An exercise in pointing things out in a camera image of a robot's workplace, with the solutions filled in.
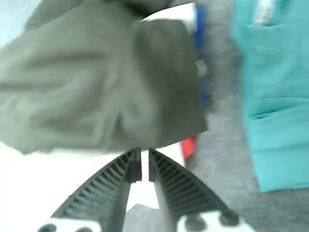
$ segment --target white label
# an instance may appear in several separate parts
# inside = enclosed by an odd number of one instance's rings
[[[269,22],[274,8],[275,0],[258,0],[253,16],[253,24],[256,26],[265,26]]]

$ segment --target white surface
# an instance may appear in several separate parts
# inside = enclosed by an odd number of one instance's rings
[[[197,30],[197,7],[195,3],[188,3],[167,8],[148,16],[142,21],[151,21],[155,19],[180,20],[186,26],[189,34],[192,34]]]
[[[158,151],[184,166],[180,143]],[[27,232],[25,225],[34,218],[46,220],[84,181],[119,155],[55,150],[23,156],[0,144],[0,231]],[[148,181],[148,151],[142,152],[141,161],[143,178],[131,185],[127,210],[137,203],[158,208],[154,185]]]
[[[243,219],[240,219],[240,224],[237,226],[222,226],[219,217],[220,211],[212,211],[201,213],[200,217],[204,219],[206,229],[201,232],[255,232]],[[187,216],[182,216],[177,224],[177,232],[187,232],[185,229],[185,221]]]

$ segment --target blue object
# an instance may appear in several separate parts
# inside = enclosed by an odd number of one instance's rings
[[[206,9],[197,7],[197,31],[194,34],[194,40],[198,59],[203,59],[205,23],[206,23]],[[206,108],[209,99],[207,94],[206,73],[207,70],[199,70],[199,92],[201,102],[200,105],[202,109]]]
[[[309,1],[276,0],[267,25],[237,0],[232,36],[243,54],[241,95],[262,192],[309,187]]]

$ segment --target screw hole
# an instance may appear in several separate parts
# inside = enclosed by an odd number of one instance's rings
[[[78,229],[76,232],[92,232],[92,229],[83,227],[81,229]]]
[[[53,224],[47,224],[41,227],[38,232],[55,232],[57,227]]]

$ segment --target olive green fabric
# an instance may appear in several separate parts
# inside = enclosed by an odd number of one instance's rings
[[[118,151],[203,132],[185,26],[140,22],[168,3],[43,1],[0,51],[0,140],[22,153]]]

